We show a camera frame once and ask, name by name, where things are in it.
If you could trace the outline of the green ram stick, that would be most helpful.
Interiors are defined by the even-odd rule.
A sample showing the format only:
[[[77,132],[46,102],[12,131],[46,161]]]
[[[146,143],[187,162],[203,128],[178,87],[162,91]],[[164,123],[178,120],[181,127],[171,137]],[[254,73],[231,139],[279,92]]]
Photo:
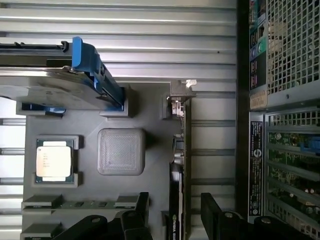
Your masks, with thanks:
[[[115,201],[100,201],[100,200],[78,200],[65,201],[60,205],[60,209],[66,210],[97,210],[97,209],[115,209]]]

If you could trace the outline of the black nvidia graphics card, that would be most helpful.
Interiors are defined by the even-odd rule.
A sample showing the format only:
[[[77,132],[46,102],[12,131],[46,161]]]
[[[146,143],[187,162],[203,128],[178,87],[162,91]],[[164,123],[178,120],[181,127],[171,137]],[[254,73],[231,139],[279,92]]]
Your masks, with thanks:
[[[188,240],[191,231],[192,87],[196,79],[172,81],[167,101],[171,116],[180,122],[173,136],[173,160],[169,164],[168,240]]]

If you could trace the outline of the grey 3d-printed parts rack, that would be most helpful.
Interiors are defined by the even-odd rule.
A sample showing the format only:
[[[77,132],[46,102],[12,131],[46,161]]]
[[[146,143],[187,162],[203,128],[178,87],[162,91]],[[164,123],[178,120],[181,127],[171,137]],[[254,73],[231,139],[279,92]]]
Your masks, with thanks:
[[[57,119],[26,118],[22,231],[19,240],[59,240],[87,216],[108,221],[149,193],[152,240],[168,240],[170,163],[180,121],[171,115],[170,83],[127,85],[124,112],[67,110]],[[73,141],[72,183],[36,183],[37,140]],[[66,201],[115,202],[114,209],[61,209]]]

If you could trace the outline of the silver cpu chip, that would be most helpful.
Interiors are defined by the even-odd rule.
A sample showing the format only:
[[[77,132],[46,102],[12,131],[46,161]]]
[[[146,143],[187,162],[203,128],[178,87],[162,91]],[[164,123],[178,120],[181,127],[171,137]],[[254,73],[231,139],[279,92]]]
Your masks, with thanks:
[[[35,182],[37,184],[71,184],[74,182],[72,140],[37,140]]]

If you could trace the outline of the black open pc case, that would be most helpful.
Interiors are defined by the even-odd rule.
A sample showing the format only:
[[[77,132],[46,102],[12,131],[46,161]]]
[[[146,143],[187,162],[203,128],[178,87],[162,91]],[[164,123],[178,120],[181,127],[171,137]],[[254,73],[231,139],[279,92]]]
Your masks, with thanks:
[[[320,240],[320,0],[236,0],[235,209]]]

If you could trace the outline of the hard disk with blue caddy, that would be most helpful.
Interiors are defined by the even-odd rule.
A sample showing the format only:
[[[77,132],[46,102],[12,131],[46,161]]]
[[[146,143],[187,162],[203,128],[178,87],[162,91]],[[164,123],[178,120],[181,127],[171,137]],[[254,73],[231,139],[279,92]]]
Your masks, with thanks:
[[[48,112],[122,112],[126,101],[97,49],[79,36],[60,44],[0,43],[0,97]]]

